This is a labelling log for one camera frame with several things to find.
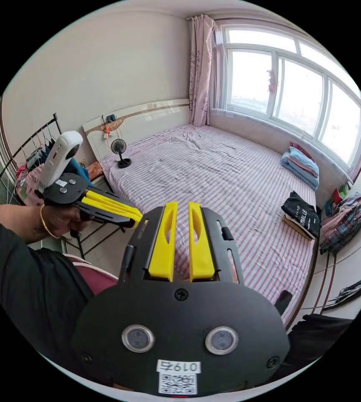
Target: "qr code label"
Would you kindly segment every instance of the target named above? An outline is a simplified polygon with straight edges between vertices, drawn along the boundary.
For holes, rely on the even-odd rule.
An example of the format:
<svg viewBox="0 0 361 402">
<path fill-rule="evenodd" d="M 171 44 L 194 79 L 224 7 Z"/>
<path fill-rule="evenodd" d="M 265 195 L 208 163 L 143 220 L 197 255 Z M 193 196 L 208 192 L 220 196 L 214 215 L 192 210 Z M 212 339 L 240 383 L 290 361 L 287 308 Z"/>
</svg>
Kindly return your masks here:
<svg viewBox="0 0 361 402">
<path fill-rule="evenodd" d="M 197 376 L 196 374 L 160 373 L 158 392 L 166 395 L 196 395 Z"/>
<path fill-rule="evenodd" d="M 63 181 L 63 180 L 60 180 L 60 179 L 56 180 L 55 183 L 57 185 L 61 186 L 61 187 L 65 187 L 67 185 L 66 181 Z"/>
</svg>

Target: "floor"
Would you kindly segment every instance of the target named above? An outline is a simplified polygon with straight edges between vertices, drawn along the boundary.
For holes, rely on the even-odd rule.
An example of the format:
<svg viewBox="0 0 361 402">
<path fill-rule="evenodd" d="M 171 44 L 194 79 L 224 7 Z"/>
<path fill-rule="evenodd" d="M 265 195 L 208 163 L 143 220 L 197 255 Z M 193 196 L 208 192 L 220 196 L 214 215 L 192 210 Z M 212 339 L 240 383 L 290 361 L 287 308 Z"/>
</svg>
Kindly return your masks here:
<svg viewBox="0 0 361 402">
<path fill-rule="evenodd" d="M 94 186 L 104 191 L 109 190 L 104 180 L 94 183 Z M 98 229 L 97 232 L 86 239 L 90 233 L 99 227 L 100 229 Z M 101 227 L 101 224 L 91 222 L 90 226 L 82 232 L 82 238 L 84 239 L 82 242 L 82 248 L 83 252 L 85 253 L 85 259 L 91 265 L 119 276 L 122 257 L 134 229 L 125 229 L 125 233 L 123 233 L 121 230 L 118 230 L 116 233 L 111 234 L 115 229 L 117 229 L 117 226 L 113 224 L 108 223 Z M 75 239 L 71 239 L 69 234 L 67 234 L 65 237 L 70 239 L 69 241 L 72 244 L 77 245 L 77 241 Z M 98 245 L 87 253 L 87 251 L 96 244 Z M 80 251 L 70 245 L 67 245 L 67 252 L 68 254 L 81 257 Z"/>
</svg>

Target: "pink striped sheet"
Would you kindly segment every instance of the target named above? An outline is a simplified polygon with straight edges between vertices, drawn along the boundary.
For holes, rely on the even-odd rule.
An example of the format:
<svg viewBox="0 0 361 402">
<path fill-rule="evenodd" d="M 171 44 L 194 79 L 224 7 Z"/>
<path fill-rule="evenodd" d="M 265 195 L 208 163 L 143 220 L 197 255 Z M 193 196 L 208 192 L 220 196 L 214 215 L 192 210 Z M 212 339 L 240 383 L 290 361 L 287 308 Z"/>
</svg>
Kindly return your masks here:
<svg viewBox="0 0 361 402">
<path fill-rule="evenodd" d="M 303 289 L 313 243 L 282 222 L 281 205 L 295 190 L 316 205 L 315 192 L 280 165 L 281 155 L 214 127 L 186 125 L 128 146 L 100 165 L 114 192 L 142 213 L 178 201 L 175 269 L 188 277 L 188 202 L 219 213 L 238 246 L 245 285 L 275 303 L 283 290 L 293 310 Z"/>
</svg>

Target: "pink curtain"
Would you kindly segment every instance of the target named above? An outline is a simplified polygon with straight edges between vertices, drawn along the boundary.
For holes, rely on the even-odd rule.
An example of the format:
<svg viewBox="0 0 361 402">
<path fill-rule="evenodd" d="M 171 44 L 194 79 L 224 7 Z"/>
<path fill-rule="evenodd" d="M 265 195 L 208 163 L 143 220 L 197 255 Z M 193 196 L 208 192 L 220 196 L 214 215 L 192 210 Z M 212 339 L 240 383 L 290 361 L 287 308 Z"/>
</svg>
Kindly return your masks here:
<svg viewBox="0 0 361 402">
<path fill-rule="evenodd" d="M 194 126 L 204 126 L 207 122 L 213 27 L 214 20 L 207 15 L 199 15 L 191 20 L 189 110 L 190 123 Z"/>
</svg>

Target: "black desk fan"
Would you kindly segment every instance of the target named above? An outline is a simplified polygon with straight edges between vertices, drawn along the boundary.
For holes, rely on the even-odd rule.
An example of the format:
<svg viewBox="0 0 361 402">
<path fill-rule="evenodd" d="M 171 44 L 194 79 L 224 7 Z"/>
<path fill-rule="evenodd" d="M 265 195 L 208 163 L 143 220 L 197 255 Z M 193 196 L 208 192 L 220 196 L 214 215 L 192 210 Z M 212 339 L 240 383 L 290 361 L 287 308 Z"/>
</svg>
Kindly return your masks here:
<svg viewBox="0 0 361 402">
<path fill-rule="evenodd" d="M 111 144 L 111 151 L 114 154 L 119 155 L 121 160 L 118 161 L 118 167 L 120 169 L 126 168 L 132 164 L 132 161 L 129 158 L 122 158 L 122 154 L 126 151 L 126 142 L 122 138 L 113 140 Z"/>
</svg>

